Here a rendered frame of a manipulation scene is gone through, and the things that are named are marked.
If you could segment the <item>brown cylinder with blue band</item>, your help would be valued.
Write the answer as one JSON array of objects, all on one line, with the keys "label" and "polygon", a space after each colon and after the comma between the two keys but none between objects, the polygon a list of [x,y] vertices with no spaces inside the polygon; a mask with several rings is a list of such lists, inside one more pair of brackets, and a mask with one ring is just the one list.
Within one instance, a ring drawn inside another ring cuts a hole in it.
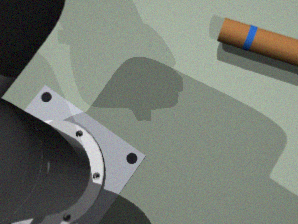
[{"label": "brown cylinder with blue band", "polygon": [[225,18],[217,41],[298,66],[298,39]]}]

